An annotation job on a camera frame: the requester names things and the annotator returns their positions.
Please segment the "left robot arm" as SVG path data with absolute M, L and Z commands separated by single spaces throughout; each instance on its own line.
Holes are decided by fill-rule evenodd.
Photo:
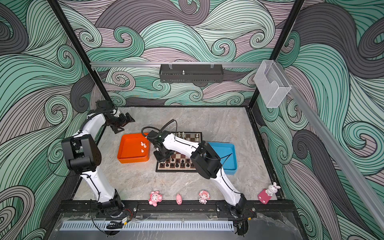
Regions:
M 120 215 L 124 205 L 100 167 L 102 154 L 95 138 L 102 127 L 109 126 L 117 134 L 124 130 L 126 124 L 133 122 L 135 120 L 129 113 L 121 113 L 111 101 L 97 101 L 96 108 L 88 112 L 80 129 L 61 142 L 68 169 L 88 183 L 100 212 L 111 216 Z

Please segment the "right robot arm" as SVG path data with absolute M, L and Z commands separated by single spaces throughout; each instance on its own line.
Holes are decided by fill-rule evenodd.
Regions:
M 141 134 L 155 147 L 154 156 L 157 162 L 166 162 L 175 152 L 185 155 L 192 161 L 201 177 L 216 184 L 229 205 L 232 215 L 240 217 L 244 213 L 247 199 L 227 177 L 221 163 L 222 158 L 206 141 L 191 142 L 167 131 L 166 127 L 175 121 L 170 120 L 161 129 L 152 126 L 141 129 Z

